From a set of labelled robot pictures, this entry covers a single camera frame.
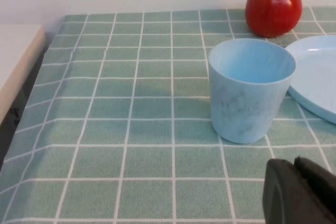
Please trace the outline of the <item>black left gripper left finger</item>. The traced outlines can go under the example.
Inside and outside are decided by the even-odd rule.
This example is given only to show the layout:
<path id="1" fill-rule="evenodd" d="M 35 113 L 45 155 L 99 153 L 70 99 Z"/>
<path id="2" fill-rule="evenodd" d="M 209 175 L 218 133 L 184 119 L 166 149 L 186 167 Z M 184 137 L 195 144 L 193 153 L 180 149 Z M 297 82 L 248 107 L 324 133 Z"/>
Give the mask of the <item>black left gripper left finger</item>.
<path id="1" fill-rule="evenodd" d="M 262 203 L 265 223 L 326 223 L 325 207 L 284 159 L 267 162 Z"/>

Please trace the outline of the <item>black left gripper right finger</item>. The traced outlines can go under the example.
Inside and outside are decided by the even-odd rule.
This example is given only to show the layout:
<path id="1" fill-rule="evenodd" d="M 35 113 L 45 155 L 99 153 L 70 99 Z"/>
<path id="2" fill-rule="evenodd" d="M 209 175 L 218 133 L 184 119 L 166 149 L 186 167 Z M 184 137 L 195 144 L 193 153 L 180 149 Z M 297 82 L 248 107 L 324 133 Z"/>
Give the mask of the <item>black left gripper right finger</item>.
<path id="1" fill-rule="evenodd" d="M 335 223 L 335 175 L 305 157 L 296 157 L 294 167 L 313 193 L 324 217 Z"/>

